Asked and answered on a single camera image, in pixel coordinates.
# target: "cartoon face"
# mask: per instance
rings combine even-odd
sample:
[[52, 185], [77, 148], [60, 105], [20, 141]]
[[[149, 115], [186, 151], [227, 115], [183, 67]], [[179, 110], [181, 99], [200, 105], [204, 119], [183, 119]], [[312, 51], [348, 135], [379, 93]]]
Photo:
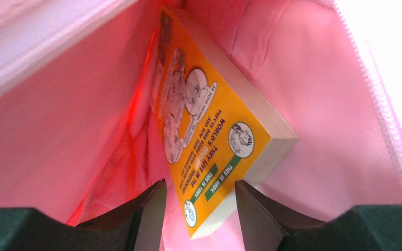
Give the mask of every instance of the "cartoon face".
[[241, 133], [238, 133], [238, 137], [239, 137], [240, 143], [242, 145], [250, 145], [250, 144], [252, 144], [252, 137], [250, 137], [248, 132], [241, 131]]

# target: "green label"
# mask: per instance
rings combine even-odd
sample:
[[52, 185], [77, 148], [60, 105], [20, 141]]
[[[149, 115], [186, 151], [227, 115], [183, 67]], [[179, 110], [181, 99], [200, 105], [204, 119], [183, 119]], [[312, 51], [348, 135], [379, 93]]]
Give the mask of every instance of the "green label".
[[232, 157], [232, 159], [229, 161], [229, 164], [226, 166], [226, 168], [224, 168], [224, 170], [221, 172], [218, 178], [216, 178], [215, 182], [210, 186], [210, 188], [205, 193], [207, 201], [212, 198], [212, 196], [215, 194], [216, 191], [218, 191], [218, 188], [224, 183], [227, 177], [229, 177], [229, 175], [238, 165], [240, 160], [241, 158], [236, 155]]
[[207, 184], [209, 184], [209, 182], [212, 180], [212, 178], [214, 177], [214, 175], [217, 172], [218, 172], [218, 167], [216, 166], [216, 164], [214, 164], [212, 166], [212, 168], [209, 170], [209, 172], [206, 174], [206, 176], [204, 177], [201, 184], [199, 184], [198, 188], [196, 188], [195, 193], [193, 194], [192, 198], [190, 199], [190, 201], [192, 203], [195, 203], [196, 199], [198, 199], [199, 195], [204, 191], [204, 189], [207, 187]]

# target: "book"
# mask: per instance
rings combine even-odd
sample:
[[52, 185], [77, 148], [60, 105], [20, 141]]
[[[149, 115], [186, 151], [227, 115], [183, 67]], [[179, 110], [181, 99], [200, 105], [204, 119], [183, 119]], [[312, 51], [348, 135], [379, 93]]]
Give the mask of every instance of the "book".
[[151, 107], [189, 236], [236, 209], [234, 185], [260, 184], [298, 136], [189, 13], [162, 6]]

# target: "white zipper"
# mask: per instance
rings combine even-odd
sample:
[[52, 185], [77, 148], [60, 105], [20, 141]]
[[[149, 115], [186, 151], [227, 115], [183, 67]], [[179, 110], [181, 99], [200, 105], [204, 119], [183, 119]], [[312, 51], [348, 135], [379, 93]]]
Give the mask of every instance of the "white zipper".
[[391, 15], [398, 14], [397, 6], [376, 0], [335, 0], [334, 7], [359, 59], [402, 183], [402, 30], [398, 16]]

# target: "dark green object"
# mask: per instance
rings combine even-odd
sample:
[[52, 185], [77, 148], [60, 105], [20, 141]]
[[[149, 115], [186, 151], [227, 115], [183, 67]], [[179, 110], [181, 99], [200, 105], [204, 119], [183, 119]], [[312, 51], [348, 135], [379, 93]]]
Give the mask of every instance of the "dark green object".
[[212, 168], [206, 173], [204, 178], [201, 180], [201, 184], [196, 188], [195, 193], [192, 195], [192, 198], [190, 201], [192, 203], [195, 203], [195, 201], [199, 198], [199, 196], [202, 194], [206, 186], [210, 183], [210, 181], [213, 179], [213, 177], [216, 175], [218, 172], [218, 167], [216, 164], [212, 166]]
[[356, 206], [325, 223], [235, 183], [246, 251], [402, 250], [402, 205]]
[[227, 166], [224, 167], [219, 176], [213, 181], [212, 185], [210, 185], [210, 187], [204, 193], [207, 201], [209, 201], [216, 191], [218, 191], [219, 187], [226, 182], [226, 179], [230, 176], [233, 170], [235, 170], [235, 167], [238, 165], [240, 160], [241, 158], [236, 155], [232, 157]]
[[77, 227], [33, 208], [0, 209], [0, 251], [159, 250], [167, 187], [158, 181], [133, 200]]

